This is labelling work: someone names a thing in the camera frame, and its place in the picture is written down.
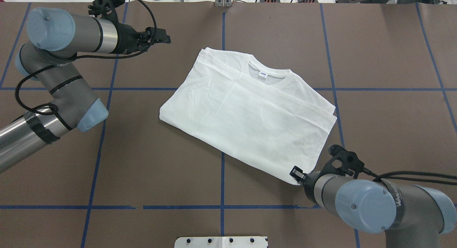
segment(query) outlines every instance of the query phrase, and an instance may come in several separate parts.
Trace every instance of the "folded t-shirt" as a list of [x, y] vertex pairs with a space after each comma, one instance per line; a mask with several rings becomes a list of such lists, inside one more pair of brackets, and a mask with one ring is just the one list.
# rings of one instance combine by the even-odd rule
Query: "folded t-shirt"
[[160, 119], [242, 162], [297, 185], [311, 172], [336, 117], [335, 107], [291, 70], [253, 55], [201, 50]]

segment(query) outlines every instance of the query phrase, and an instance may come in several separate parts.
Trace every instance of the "black tape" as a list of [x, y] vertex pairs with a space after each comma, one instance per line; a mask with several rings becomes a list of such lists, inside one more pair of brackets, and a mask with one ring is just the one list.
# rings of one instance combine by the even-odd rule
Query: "black tape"
[[98, 21], [98, 19], [97, 18], [93, 18], [93, 19], [95, 20], [95, 22], [97, 22], [98, 29], [100, 30], [100, 41], [98, 42], [97, 48], [95, 48], [95, 50], [92, 51], [92, 53], [95, 53], [96, 51], [98, 51], [100, 49], [101, 44], [103, 43], [103, 29], [101, 28], [101, 24]]
[[382, 182], [386, 185], [387, 190], [389, 190], [389, 193], [392, 195], [393, 200], [395, 201], [395, 207], [397, 208], [395, 220], [390, 226], [390, 228], [395, 228], [400, 224], [401, 220], [403, 220], [403, 216], [405, 215], [405, 201], [403, 200], [403, 194], [397, 185], [385, 179], [382, 179]]
[[24, 113], [24, 118], [30, 129], [46, 144], [50, 145], [60, 139], [57, 136], [54, 136], [54, 134], [49, 129], [45, 128], [34, 113], [28, 111]]
[[55, 93], [57, 90], [61, 89], [62, 87], [72, 83], [75, 80], [82, 79], [83, 77], [81, 75], [72, 77], [71, 79], [67, 79], [64, 82], [60, 83], [59, 85], [55, 86], [53, 89], [49, 90], [49, 93], [52, 95]]

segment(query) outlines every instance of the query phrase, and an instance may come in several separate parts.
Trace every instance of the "metal cylinder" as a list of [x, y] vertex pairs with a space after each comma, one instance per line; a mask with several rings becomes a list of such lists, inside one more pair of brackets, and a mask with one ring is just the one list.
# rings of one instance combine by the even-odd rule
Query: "metal cylinder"
[[[54, 136], [61, 137], [69, 130], [55, 115], [34, 115], [45, 129]], [[29, 126], [24, 118], [20, 118], [0, 130], [0, 173], [16, 165], [21, 160], [45, 147], [43, 141]]]
[[42, 7], [30, 12], [27, 33], [34, 46], [60, 58], [77, 52], [110, 53], [118, 42], [118, 31], [108, 20]]

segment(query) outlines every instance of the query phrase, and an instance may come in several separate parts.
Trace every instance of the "light blue joint cap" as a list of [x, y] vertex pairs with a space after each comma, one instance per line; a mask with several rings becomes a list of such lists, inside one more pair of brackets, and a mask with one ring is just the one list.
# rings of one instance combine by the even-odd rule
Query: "light blue joint cap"
[[435, 200], [436, 204], [438, 204], [444, 221], [443, 231], [441, 231], [440, 234], [443, 235], [451, 232], [457, 222], [457, 212], [451, 198], [446, 196], [443, 192], [433, 188], [423, 187], [420, 185], [414, 186], [426, 191], [433, 198], [433, 200]]
[[342, 185], [336, 193], [335, 206], [346, 224], [372, 234], [388, 229], [397, 214], [395, 201], [387, 189], [362, 179]]
[[87, 110], [81, 121], [76, 126], [81, 132], [86, 132], [93, 128], [98, 123], [104, 121], [108, 117], [108, 110], [101, 102], [100, 98], [95, 100], [92, 106]]
[[27, 34], [34, 46], [59, 51], [75, 36], [75, 20], [65, 10], [38, 7], [29, 13]]

